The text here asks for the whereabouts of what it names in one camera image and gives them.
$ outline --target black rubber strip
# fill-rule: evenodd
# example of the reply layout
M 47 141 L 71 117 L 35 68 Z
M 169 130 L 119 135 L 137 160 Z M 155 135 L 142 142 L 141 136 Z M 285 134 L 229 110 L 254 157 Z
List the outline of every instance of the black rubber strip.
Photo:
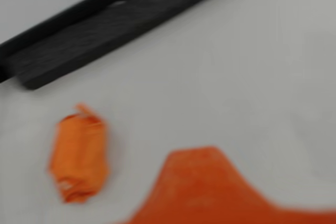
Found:
M 95 6 L 94 14 L 85 13 L 71 22 L 61 19 L 62 30 L 56 33 L 57 27 L 51 25 L 57 21 L 55 17 L 49 23 L 52 33 L 40 27 L 43 32 L 37 29 L 36 41 L 28 47 L 31 41 L 17 50 L 18 47 L 10 46 L 15 42 L 12 40 L 3 47 L 6 61 L 26 88 L 37 89 L 119 48 L 200 1 L 104 0 L 104 5 L 110 5 L 105 9 L 103 5 Z

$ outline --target crumpled orange paper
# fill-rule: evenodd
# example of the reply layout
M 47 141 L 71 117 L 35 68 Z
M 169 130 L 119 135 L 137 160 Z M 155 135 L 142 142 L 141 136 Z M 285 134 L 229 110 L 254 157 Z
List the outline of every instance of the crumpled orange paper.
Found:
M 140 210 L 124 224 L 336 224 L 336 212 L 280 208 L 214 147 L 173 152 Z
M 106 159 L 107 126 L 84 104 L 79 113 L 64 118 L 49 171 L 64 202 L 85 202 L 97 194 L 109 174 Z

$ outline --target white backdrop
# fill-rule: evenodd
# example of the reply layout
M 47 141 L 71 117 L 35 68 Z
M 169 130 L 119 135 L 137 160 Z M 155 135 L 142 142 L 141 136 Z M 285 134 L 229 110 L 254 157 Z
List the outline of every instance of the white backdrop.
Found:
M 335 17 L 334 0 L 207 0 L 37 91 L 3 83 L 0 222 L 123 220 L 171 150 L 212 144 L 278 204 L 336 208 Z M 46 166 L 55 124 L 79 101 L 110 123 L 114 170 L 71 206 Z

